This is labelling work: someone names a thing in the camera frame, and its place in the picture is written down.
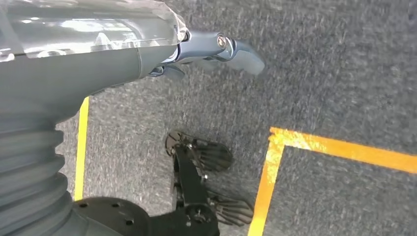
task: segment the plastic wrap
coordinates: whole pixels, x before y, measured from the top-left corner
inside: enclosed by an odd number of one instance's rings
[[[0,62],[176,45],[184,20],[152,0],[0,0]]]

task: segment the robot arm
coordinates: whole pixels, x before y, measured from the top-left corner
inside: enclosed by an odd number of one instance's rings
[[[57,123],[88,95],[145,76],[182,78],[178,65],[226,63],[259,74],[248,45],[188,30],[166,5],[143,0],[0,0],[0,236],[219,235],[251,207],[209,191],[208,171],[231,165],[222,145],[171,133],[174,211],[149,217],[121,199],[72,202]],[[214,150],[216,155],[208,155]]]

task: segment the bolt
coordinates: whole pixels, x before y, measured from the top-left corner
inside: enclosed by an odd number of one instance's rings
[[[226,42],[226,38],[224,37],[224,36],[218,36],[217,37],[217,44],[221,47],[221,48],[225,48],[226,47],[226,45],[227,45],[227,42]]]

